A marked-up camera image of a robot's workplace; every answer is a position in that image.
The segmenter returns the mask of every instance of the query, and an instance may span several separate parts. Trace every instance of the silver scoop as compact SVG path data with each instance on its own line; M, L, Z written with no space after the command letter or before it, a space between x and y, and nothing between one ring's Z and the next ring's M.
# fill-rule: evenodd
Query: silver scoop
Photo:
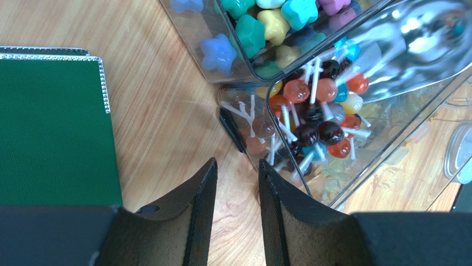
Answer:
M407 93L472 65L472 0L397 2L347 37L361 46L365 103Z

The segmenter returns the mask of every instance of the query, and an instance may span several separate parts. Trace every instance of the tabletop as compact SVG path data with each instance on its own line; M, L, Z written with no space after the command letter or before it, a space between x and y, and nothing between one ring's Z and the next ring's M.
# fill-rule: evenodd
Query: tabletop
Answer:
M209 264L265 264L257 172L218 121L218 85L201 76L159 1L3 0L0 22L1 45L103 58L125 208L165 195L215 157Z

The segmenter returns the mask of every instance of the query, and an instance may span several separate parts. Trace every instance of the green mat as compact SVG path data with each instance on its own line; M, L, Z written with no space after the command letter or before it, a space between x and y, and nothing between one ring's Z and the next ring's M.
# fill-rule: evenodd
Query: green mat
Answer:
M0 55L0 204L122 205L98 57Z

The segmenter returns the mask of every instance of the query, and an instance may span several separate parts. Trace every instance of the yellow star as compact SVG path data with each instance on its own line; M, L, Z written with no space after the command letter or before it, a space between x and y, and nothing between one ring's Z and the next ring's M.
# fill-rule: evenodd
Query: yellow star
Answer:
M282 17L280 8L259 12L257 20L265 26L265 40L270 41L273 45L281 45L287 32L289 32L290 25Z
M275 50L275 64L280 69L286 68L298 57L300 57L300 48L298 46L281 45Z

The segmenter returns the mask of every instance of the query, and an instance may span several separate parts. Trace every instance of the lavender star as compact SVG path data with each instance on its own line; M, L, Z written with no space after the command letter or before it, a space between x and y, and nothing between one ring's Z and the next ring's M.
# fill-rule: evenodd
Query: lavender star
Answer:
M185 10L191 10L200 13L203 10L203 0L169 0L171 9L177 14Z
M200 43L200 48L203 52L203 70L216 69L223 76L230 76L231 66L238 54L226 35L220 33L214 39L204 39Z

